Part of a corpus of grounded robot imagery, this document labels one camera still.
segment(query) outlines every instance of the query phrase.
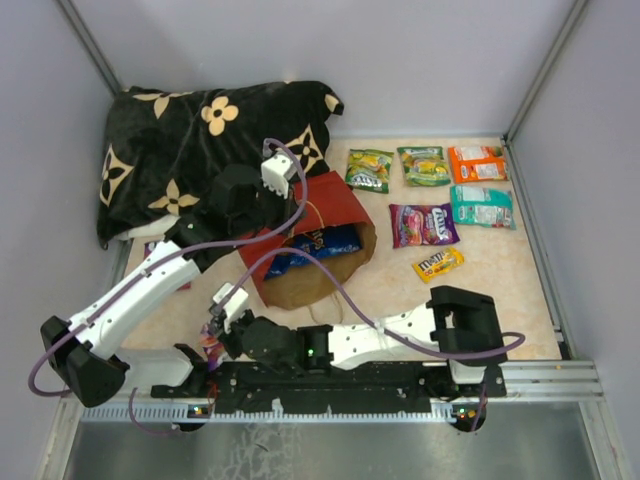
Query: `white wall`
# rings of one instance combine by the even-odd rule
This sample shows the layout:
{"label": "white wall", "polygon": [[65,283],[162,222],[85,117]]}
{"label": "white wall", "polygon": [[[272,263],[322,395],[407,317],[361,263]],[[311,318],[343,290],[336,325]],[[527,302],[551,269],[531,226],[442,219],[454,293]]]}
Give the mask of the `white wall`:
{"label": "white wall", "polygon": [[[49,316],[85,307],[110,255],[95,213],[107,89],[51,0],[0,15],[0,478],[32,479],[56,399],[27,389]],[[59,389],[48,367],[38,383]]]}
{"label": "white wall", "polygon": [[640,2],[593,1],[515,142],[580,352],[640,475]]}
{"label": "white wall", "polygon": [[341,136],[504,133],[572,0],[76,0],[125,84],[322,80]]}

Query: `black pillow with flower pattern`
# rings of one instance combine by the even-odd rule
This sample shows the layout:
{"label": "black pillow with flower pattern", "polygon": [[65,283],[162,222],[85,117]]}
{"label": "black pillow with flower pattern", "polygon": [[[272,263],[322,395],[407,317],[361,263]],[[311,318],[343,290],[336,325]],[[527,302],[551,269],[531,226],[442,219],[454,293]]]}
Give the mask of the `black pillow with flower pattern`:
{"label": "black pillow with flower pattern", "polygon": [[267,137],[291,148],[308,176],[328,172],[325,122],[343,109],[321,82],[121,92],[107,117],[100,243],[106,246],[114,236],[169,214],[206,209],[212,180],[226,165],[260,168]]}

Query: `metal floor panel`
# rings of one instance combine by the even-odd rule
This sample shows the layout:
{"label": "metal floor panel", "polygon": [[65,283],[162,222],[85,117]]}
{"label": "metal floor panel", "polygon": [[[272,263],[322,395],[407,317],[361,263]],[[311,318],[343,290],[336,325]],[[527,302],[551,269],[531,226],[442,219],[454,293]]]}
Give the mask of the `metal floor panel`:
{"label": "metal floor panel", "polygon": [[[151,428],[162,428],[152,425]],[[81,422],[67,480],[600,478],[575,403],[490,405],[477,434],[445,424],[210,424],[158,438]]]}

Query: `green candy bag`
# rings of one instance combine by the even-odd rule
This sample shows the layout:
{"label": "green candy bag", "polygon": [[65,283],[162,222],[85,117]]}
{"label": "green candy bag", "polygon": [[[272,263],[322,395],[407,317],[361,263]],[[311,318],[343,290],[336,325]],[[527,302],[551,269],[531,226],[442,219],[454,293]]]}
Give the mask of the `green candy bag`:
{"label": "green candy bag", "polygon": [[451,183],[442,147],[400,147],[398,154],[407,185],[439,187]]}
{"label": "green candy bag", "polygon": [[349,150],[345,183],[360,190],[389,193],[389,171],[393,152]]}

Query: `candy bag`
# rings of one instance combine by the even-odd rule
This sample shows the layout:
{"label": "candy bag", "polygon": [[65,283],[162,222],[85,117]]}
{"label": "candy bag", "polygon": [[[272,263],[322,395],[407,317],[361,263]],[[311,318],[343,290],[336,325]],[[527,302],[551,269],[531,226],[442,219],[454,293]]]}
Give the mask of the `candy bag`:
{"label": "candy bag", "polygon": [[451,183],[442,147],[400,147],[398,154],[407,185],[438,187]]}
{"label": "candy bag", "polygon": [[451,147],[449,158],[456,183],[508,178],[502,147]]}
{"label": "candy bag", "polygon": [[[357,252],[362,247],[360,238],[353,224],[340,225],[338,227],[326,227],[312,232],[302,233],[293,237],[287,247],[299,248],[309,255],[317,258],[334,257],[343,253]],[[308,265],[309,260],[301,255],[280,254],[276,255],[269,267],[265,280],[284,275],[289,267],[301,267]]]}
{"label": "candy bag", "polygon": [[443,251],[431,255],[425,261],[414,263],[413,269],[424,283],[441,273],[447,273],[464,263],[462,254],[453,247],[447,247]]}
{"label": "candy bag", "polygon": [[451,203],[456,223],[516,228],[510,191],[458,185],[451,187]]}
{"label": "candy bag", "polygon": [[389,171],[393,152],[350,150],[345,183],[360,190],[389,193]]}
{"label": "candy bag", "polygon": [[389,205],[393,248],[409,245],[450,245],[460,241],[451,204]]}

